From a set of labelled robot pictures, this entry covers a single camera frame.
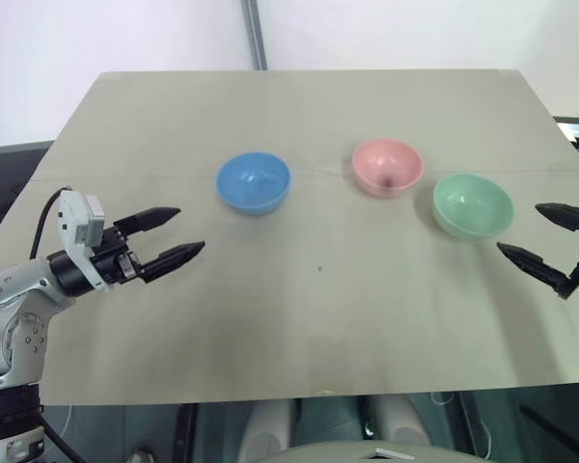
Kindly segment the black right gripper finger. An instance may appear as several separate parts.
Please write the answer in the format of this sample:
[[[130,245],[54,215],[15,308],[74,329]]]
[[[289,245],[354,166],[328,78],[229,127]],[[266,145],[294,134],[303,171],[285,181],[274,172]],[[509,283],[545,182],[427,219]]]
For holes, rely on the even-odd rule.
[[[567,299],[577,288],[577,284],[565,273],[545,264],[540,256],[502,242],[498,242],[496,246],[517,268],[550,286],[561,298]]]
[[[547,220],[569,231],[579,231],[579,207],[569,204],[542,203],[536,210]]]

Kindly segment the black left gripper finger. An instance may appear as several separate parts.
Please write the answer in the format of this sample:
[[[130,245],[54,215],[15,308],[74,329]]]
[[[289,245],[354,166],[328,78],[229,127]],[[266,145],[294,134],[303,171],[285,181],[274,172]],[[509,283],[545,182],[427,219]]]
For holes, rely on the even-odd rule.
[[[120,219],[114,222],[113,226],[123,236],[130,236],[160,227],[179,213],[180,209],[177,207],[157,206]]]
[[[145,283],[157,280],[187,264],[205,248],[204,241],[178,245],[140,266],[139,278]]]

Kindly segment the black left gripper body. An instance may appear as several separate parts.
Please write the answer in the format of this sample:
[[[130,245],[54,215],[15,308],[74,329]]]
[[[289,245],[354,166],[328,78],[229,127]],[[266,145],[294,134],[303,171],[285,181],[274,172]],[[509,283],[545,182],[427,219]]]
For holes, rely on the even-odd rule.
[[[135,278],[145,278],[143,264],[127,244],[131,234],[141,231],[141,227],[134,225],[114,225],[103,231],[100,244],[93,248],[90,261],[108,285],[122,285]]]

